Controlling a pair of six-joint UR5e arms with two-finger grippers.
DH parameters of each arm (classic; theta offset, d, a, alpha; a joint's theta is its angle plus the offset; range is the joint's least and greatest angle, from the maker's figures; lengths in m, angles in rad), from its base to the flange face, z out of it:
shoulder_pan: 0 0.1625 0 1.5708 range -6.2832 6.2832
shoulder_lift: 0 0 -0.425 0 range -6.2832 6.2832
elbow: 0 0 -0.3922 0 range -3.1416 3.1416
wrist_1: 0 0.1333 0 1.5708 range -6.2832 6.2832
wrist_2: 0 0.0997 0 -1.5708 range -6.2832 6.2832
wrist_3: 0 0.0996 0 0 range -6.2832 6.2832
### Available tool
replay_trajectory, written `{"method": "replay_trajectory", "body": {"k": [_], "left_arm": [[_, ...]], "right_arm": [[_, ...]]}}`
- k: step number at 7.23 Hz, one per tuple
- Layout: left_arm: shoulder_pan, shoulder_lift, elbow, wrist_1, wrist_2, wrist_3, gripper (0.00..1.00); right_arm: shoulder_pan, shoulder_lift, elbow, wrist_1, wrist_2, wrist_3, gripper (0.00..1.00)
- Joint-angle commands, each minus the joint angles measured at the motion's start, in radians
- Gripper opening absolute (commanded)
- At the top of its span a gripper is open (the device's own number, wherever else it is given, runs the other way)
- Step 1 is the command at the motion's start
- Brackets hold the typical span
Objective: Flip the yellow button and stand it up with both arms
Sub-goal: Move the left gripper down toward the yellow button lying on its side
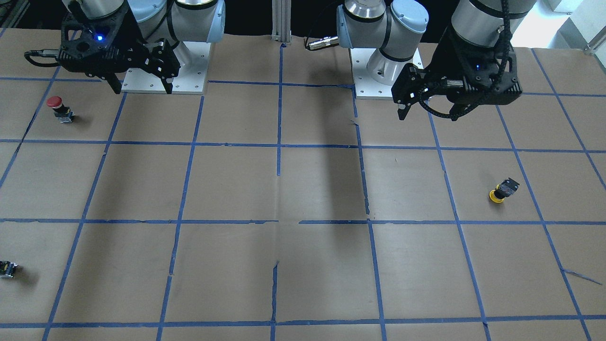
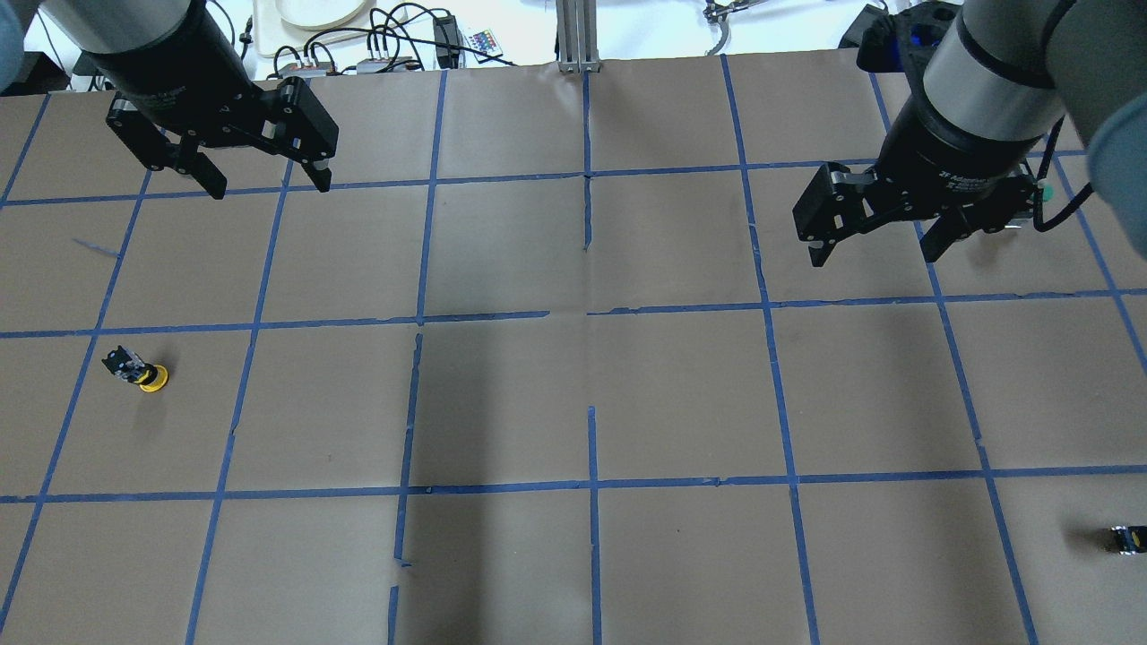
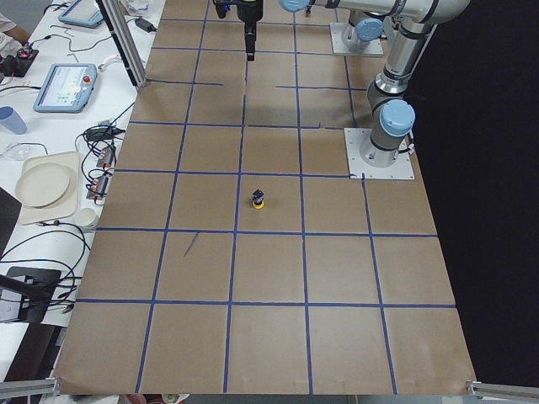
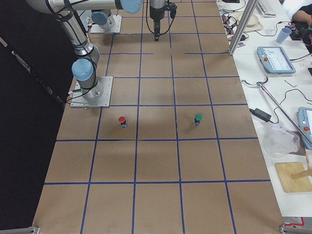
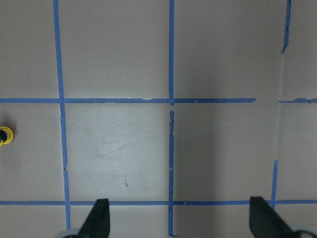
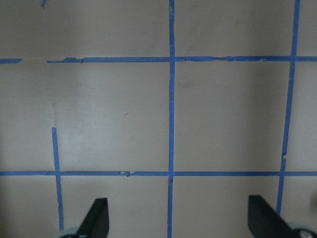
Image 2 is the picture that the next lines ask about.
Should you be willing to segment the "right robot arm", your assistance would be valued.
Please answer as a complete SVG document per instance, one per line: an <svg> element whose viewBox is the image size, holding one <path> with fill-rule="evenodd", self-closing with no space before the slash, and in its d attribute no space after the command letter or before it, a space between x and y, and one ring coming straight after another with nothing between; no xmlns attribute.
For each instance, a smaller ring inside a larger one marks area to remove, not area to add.
<svg viewBox="0 0 1147 645"><path fill-rule="evenodd" d="M890 223L930 222L920 248L1016 219L1050 231L1091 194L1144 254L1144 1L966 1L881 13L858 65L902 71L910 98L876 163L824 163L791 208L811 263L845 238ZM1027 168L1064 121L1084 146L1089 184L1058 215L1043 205L1048 168Z"/></svg>

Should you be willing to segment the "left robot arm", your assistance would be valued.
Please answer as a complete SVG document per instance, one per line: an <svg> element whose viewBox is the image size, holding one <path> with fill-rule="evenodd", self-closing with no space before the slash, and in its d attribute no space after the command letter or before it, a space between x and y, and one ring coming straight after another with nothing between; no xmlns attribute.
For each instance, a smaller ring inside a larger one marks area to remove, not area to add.
<svg viewBox="0 0 1147 645"><path fill-rule="evenodd" d="M262 90L203 1L3 1L3 86L42 11L112 81L106 123L145 168L189 176L223 199L227 179L208 150L250 147L298 163L331 191L340 127L306 81Z"/></svg>

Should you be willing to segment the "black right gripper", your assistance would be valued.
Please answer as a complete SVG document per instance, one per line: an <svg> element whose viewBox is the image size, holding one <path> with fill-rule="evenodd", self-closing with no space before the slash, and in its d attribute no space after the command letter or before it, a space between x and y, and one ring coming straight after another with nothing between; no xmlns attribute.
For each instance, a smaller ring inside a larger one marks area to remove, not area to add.
<svg viewBox="0 0 1147 645"><path fill-rule="evenodd" d="M972 233L992 234L1032 215L1037 184L1024 160L1035 143L966 133L913 94L876 163L859 173L840 162L821 164L791 208L791 220L816 269L824 269L844 238L923 220L934 222L923 233L923 261L939 261Z"/></svg>

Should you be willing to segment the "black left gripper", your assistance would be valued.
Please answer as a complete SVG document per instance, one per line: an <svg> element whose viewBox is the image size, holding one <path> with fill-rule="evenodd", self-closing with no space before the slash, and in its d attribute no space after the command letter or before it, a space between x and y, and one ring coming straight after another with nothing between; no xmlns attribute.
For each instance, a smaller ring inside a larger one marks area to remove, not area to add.
<svg viewBox="0 0 1147 645"><path fill-rule="evenodd" d="M91 59L159 129L205 148L249 146L295 160L318 192L331 191L340 126L323 102L298 77L273 90L251 81L213 20L180 20L151 42ZM184 173L225 197L227 178L204 151L184 160Z"/></svg>

